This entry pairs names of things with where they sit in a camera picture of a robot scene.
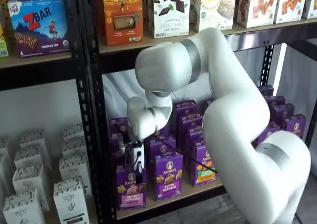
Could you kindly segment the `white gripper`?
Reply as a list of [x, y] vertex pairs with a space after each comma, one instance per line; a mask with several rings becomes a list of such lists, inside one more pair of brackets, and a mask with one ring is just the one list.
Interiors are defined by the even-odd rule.
[[143, 143], [135, 143], [132, 145], [131, 161], [133, 169], [137, 171], [136, 184], [143, 183], [143, 169], [145, 167], [145, 153]]

